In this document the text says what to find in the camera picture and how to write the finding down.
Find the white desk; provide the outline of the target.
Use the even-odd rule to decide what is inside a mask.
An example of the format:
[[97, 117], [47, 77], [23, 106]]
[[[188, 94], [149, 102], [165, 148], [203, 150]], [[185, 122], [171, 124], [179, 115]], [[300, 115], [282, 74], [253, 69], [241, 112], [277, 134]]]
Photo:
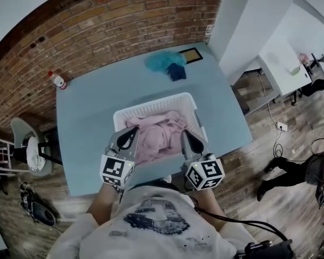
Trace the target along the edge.
[[297, 53], [285, 39], [270, 38], [259, 55], [244, 71], [244, 74], [263, 72], [272, 87], [272, 92], [266, 96], [245, 102], [244, 115], [249, 115], [268, 102], [283, 98], [311, 83], [312, 79], [304, 66], [295, 76], [291, 76], [286, 71], [286, 69], [291, 70], [297, 67], [298, 63]]

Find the white wooden stool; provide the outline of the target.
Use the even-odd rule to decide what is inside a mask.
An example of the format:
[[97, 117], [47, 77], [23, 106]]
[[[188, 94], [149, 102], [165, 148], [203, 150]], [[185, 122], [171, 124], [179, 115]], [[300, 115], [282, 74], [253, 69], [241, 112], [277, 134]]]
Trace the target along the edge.
[[0, 172], [15, 175], [12, 171], [11, 159], [13, 158], [14, 143], [0, 138]]

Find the black equipment pack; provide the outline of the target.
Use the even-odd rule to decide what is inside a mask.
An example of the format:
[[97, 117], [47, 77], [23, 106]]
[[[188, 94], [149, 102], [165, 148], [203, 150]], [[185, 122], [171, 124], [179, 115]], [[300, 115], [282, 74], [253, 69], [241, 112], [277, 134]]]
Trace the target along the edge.
[[234, 259], [296, 259], [291, 248], [292, 240], [272, 244], [271, 241], [249, 243], [243, 251], [237, 252]]

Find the vase with pink flowers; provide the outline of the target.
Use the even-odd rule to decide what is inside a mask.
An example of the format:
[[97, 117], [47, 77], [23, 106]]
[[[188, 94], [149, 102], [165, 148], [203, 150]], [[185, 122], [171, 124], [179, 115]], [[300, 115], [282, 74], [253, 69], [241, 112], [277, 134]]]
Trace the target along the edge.
[[307, 54], [305, 53], [301, 53], [301, 52], [298, 52], [297, 53], [297, 56], [298, 56], [298, 66], [293, 68], [293, 69], [286, 69], [286, 71], [291, 75], [291, 76], [295, 76], [297, 75], [300, 71], [301, 71], [301, 67], [304, 66], [304, 67], [309, 67], [310, 64], [311, 64], [311, 61], [310, 61], [310, 58], [308, 57]]

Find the person's right forearm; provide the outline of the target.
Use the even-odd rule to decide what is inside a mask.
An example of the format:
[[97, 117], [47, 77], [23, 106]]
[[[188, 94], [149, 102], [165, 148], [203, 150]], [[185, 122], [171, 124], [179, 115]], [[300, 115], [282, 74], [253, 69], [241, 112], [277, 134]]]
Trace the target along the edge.
[[[203, 210], [219, 216], [225, 216], [223, 210], [220, 208], [212, 189], [204, 189], [200, 191], [189, 192], [189, 196], [195, 198], [198, 202], [198, 207]], [[218, 220], [205, 213], [201, 213], [201, 216], [212, 225], [217, 232], [220, 232], [223, 226], [226, 224], [223, 220]]]

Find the black oval device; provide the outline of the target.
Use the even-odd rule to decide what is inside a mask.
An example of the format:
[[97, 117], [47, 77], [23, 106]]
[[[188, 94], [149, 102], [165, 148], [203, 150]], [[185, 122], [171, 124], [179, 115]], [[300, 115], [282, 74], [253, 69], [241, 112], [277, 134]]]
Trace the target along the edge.
[[21, 190], [21, 206], [30, 215], [32, 220], [53, 227], [56, 224], [54, 212], [26, 182], [21, 183], [19, 188]]

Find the navy blue cloth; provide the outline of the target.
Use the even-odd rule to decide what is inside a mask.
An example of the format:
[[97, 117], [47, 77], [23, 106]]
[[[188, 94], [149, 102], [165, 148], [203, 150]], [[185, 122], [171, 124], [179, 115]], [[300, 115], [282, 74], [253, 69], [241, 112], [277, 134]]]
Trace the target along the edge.
[[185, 80], [187, 78], [185, 68], [175, 63], [172, 63], [167, 68], [167, 74], [169, 75], [172, 81]]

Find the black office chair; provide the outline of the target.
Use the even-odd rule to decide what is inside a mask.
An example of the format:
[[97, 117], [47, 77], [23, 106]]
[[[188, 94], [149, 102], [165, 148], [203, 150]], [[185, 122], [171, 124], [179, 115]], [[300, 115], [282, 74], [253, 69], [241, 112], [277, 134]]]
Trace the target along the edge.
[[301, 87], [300, 89], [298, 89], [298, 91], [300, 92], [299, 97], [310, 97], [317, 91], [324, 91], [324, 79], [316, 79], [312, 83]]

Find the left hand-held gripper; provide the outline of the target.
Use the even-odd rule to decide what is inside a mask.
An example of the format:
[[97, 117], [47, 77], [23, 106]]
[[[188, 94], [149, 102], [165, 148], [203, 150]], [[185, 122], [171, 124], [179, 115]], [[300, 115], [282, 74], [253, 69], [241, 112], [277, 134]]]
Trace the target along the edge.
[[128, 127], [112, 135], [100, 163], [104, 183], [117, 187], [126, 185], [136, 165], [139, 136], [139, 127]]

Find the black framed tan board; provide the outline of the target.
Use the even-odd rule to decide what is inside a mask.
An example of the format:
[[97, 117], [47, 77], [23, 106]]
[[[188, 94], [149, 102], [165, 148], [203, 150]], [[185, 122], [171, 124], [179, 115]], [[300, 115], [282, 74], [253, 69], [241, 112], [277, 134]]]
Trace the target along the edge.
[[179, 51], [179, 53], [184, 56], [186, 64], [203, 60], [203, 56], [200, 54], [196, 47]]

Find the white plastic laundry basket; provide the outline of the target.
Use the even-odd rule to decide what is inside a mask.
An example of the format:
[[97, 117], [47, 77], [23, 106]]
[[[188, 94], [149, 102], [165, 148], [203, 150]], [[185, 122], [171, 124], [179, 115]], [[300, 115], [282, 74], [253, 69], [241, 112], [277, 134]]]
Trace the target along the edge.
[[152, 115], [164, 114], [169, 111], [178, 111], [186, 119], [186, 130], [189, 130], [207, 140], [205, 128], [200, 123], [198, 116], [196, 115], [196, 110], [197, 106], [191, 94], [187, 92], [179, 93], [116, 111], [113, 115], [114, 128], [116, 132], [127, 128], [126, 122], [133, 117], [149, 117]]

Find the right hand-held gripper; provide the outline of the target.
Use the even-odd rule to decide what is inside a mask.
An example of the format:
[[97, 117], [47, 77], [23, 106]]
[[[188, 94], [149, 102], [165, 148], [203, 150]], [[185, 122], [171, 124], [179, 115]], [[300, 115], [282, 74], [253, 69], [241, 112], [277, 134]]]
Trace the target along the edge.
[[181, 168], [185, 190], [200, 191], [218, 186], [225, 177], [225, 172], [220, 159], [212, 153], [204, 152], [203, 138], [185, 129], [180, 135], [180, 141], [185, 158]]

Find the person's left forearm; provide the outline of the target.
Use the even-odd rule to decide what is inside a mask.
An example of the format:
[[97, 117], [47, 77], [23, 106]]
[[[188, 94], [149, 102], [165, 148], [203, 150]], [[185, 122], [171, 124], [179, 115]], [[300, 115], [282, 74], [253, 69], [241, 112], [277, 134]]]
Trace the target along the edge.
[[114, 186], [104, 183], [95, 195], [87, 213], [91, 214], [96, 223], [101, 226], [111, 219], [112, 207], [119, 198]]

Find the person's white printed shirt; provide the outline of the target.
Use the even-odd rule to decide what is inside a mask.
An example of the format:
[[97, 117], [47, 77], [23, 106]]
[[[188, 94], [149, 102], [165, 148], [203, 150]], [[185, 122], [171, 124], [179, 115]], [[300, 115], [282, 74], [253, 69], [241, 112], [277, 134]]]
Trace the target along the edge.
[[239, 223], [220, 232], [194, 208], [193, 197], [143, 186], [124, 193], [116, 214], [99, 226], [85, 213], [47, 259], [234, 259], [254, 241]]

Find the red-capped water bottle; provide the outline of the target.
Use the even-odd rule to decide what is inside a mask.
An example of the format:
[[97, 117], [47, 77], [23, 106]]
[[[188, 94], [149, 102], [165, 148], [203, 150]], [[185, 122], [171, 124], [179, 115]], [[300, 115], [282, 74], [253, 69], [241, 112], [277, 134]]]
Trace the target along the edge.
[[61, 90], [65, 90], [67, 88], [67, 82], [60, 75], [54, 74], [52, 71], [49, 71], [48, 76], [53, 84], [59, 87]]

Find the grey shell chair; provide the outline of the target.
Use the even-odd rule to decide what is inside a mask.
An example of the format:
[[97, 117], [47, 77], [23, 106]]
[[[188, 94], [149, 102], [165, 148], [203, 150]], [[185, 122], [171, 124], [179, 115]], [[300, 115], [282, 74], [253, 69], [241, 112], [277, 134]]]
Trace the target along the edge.
[[42, 159], [45, 159], [45, 165], [41, 170], [36, 169], [33, 170], [28, 167], [28, 172], [34, 176], [47, 176], [51, 174], [53, 171], [53, 164], [63, 165], [61, 156], [54, 157], [59, 152], [59, 142], [58, 140], [50, 140], [48, 137], [43, 134], [38, 129], [29, 125], [25, 120], [14, 117], [11, 120], [11, 129], [14, 135], [13, 142], [13, 157], [23, 163], [28, 163], [27, 160], [27, 144], [28, 137], [36, 137], [37, 138], [37, 155]]

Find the pink garment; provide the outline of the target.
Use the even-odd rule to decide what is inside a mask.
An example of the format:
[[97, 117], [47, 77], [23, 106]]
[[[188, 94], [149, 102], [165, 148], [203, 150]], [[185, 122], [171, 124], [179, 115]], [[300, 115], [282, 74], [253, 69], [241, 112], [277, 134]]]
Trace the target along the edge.
[[180, 112], [169, 111], [149, 117], [133, 117], [126, 126], [139, 127], [136, 163], [141, 165], [179, 154], [180, 136], [187, 122]]

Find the person's black trousers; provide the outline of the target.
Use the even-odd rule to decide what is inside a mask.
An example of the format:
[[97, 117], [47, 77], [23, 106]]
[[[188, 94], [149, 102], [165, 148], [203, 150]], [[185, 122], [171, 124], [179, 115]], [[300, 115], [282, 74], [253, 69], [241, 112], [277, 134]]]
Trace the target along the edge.
[[143, 186], [166, 188], [166, 189], [171, 189], [171, 190], [175, 190], [175, 191], [179, 192], [178, 187], [176, 187], [174, 184], [172, 184], [170, 182], [166, 182], [164, 180], [153, 180], [153, 181], [149, 181], [149, 182], [140, 183], [140, 184], [132, 187], [131, 190], [138, 188], [138, 187], [143, 187]]

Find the white crumpled garment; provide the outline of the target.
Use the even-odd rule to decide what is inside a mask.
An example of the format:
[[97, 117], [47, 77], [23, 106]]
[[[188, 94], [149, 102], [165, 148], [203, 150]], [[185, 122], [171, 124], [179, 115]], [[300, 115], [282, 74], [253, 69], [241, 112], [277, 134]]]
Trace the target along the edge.
[[30, 137], [26, 147], [26, 161], [33, 171], [41, 171], [46, 163], [46, 160], [39, 155], [38, 144], [36, 137]]

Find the teal fluffy cloth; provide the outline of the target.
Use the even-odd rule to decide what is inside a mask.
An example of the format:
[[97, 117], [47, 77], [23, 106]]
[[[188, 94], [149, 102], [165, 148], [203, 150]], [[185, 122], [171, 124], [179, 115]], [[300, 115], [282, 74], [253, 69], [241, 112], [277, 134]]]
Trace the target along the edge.
[[144, 60], [145, 66], [152, 72], [166, 72], [173, 64], [184, 67], [186, 63], [185, 56], [173, 51], [152, 53]]

